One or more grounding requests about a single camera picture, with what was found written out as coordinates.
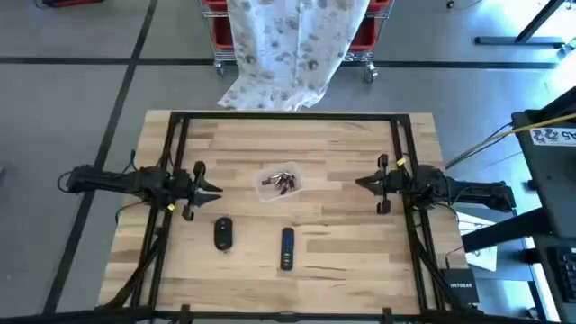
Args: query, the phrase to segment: butcher block tabletop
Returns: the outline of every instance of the butcher block tabletop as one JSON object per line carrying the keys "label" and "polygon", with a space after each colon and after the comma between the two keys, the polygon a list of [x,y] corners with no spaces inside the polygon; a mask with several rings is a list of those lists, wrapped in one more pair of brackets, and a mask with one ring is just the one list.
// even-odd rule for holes
{"label": "butcher block tabletop", "polygon": [[[170,111],[147,113],[137,166],[157,163],[169,117]],[[442,167],[432,114],[413,113],[410,119],[418,162]],[[206,180],[224,192],[221,199],[197,209],[190,222],[180,216],[183,205],[176,206],[157,310],[179,311],[182,304],[190,304],[192,311],[381,313],[389,307],[395,314],[418,314],[401,198],[389,194],[391,212],[378,215],[381,197],[354,182],[377,170],[382,153],[394,157],[388,121],[191,120],[182,168],[192,170],[196,161],[203,161]],[[256,172],[288,161],[300,167],[304,190],[260,202]],[[136,201],[127,196],[124,203]],[[121,213],[100,303],[108,302],[136,268],[148,214],[146,205]],[[222,216],[233,221],[229,252],[213,243],[214,222]],[[444,266],[446,253],[462,245],[456,217],[438,206],[429,218],[436,257]],[[295,232],[292,271],[279,266],[286,227]],[[462,249],[449,257],[451,267],[467,267]],[[431,279],[423,272],[431,303]],[[148,271],[143,304],[151,276]]]}

